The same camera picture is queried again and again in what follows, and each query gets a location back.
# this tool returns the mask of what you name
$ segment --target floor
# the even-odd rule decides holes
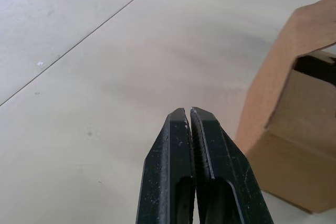
[[[234,138],[282,25],[316,1],[0,0],[0,222],[134,223],[166,115],[199,106]],[[264,196],[275,224],[336,218]]]

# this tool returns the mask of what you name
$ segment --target brown cardboard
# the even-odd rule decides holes
[[[336,87],[294,68],[306,55],[334,64],[319,50],[335,43],[336,0],[298,8],[249,89],[236,136],[261,189],[312,212],[336,207]]]

